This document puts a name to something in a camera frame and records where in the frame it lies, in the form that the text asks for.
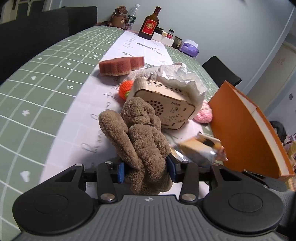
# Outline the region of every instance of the green tablecloth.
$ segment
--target green tablecloth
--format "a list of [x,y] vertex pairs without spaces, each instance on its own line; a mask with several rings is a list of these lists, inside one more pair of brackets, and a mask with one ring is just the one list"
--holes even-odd
[[[81,31],[35,56],[0,86],[0,240],[18,234],[14,200],[39,183],[71,103],[123,32],[105,26]],[[200,76],[209,100],[218,87],[207,72],[195,59],[166,48],[173,62],[185,63]]]

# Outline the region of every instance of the purple tissue box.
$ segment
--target purple tissue box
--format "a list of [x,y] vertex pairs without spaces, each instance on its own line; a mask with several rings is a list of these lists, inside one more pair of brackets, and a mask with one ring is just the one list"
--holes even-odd
[[190,43],[184,43],[183,41],[180,44],[179,51],[188,54],[189,56],[194,58],[199,53],[199,50],[195,46],[191,45]]

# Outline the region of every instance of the brown plush toy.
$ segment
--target brown plush toy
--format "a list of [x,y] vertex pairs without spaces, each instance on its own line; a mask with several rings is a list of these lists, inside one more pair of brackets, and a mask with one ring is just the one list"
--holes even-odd
[[99,124],[118,155],[132,168],[126,181],[133,193],[157,195],[170,190],[172,181],[165,162],[170,147],[150,104],[133,97],[124,104],[121,115],[113,110],[102,112]]

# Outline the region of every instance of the black chair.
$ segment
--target black chair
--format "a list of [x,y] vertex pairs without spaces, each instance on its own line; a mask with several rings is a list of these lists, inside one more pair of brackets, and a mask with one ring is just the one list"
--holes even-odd
[[97,22],[96,7],[65,7],[0,25],[0,84],[31,58]]
[[217,56],[211,57],[203,65],[214,82],[220,87],[224,81],[228,81],[233,86],[238,85],[242,80],[236,76]]

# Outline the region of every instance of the red label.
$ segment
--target red label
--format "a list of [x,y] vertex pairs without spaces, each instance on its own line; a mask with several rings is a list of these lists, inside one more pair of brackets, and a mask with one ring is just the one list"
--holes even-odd
[[157,22],[155,22],[151,19],[148,19],[144,25],[144,28],[142,29],[142,32],[152,35],[156,25],[157,25]]

